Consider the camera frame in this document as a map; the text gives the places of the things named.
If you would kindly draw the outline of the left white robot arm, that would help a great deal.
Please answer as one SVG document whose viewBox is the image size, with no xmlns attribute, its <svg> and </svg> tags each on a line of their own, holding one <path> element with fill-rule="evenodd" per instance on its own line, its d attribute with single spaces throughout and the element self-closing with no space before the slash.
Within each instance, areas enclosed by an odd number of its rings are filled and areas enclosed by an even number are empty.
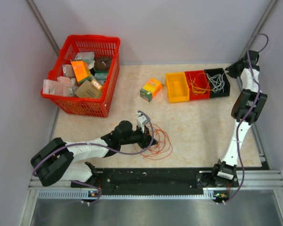
<svg viewBox="0 0 283 226">
<path fill-rule="evenodd" d="M 43 186 L 60 180 L 79 181 L 94 186 L 98 176 L 90 158 L 107 158 L 119 153 L 124 145 L 137 144 L 147 150 L 158 142 L 147 120 L 138 121 L 136 128 L 129 121 L 121 121 L 113 131 L 92 141 L 65 142 L 58 137 L 51 140 L 30 161 L 34 176 Z"/>
</svg>

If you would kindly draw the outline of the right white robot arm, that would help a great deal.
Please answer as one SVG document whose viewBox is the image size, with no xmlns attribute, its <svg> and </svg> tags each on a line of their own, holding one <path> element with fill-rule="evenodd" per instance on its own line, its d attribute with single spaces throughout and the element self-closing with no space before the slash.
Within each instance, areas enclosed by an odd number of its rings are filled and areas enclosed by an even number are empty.
<svg viewBox="0 0 283 226">
<path fill-rule="evenodd" d="M 231 116 L 235 119 L 234 131 L 228 149 L 214 165 L 211 182 L 216 186 L 232 182 L 236 175 L 238 162 L 241 162 L 240 148 L 248 130 L 255 123 L 267 101 L 267 95 L 261 92 L 259 83 L 259 52 L 248 50 L 243 58 L 226 68 L 232 78 L 240 78 L 244 85 L 238 96 Z"/>
</svg>

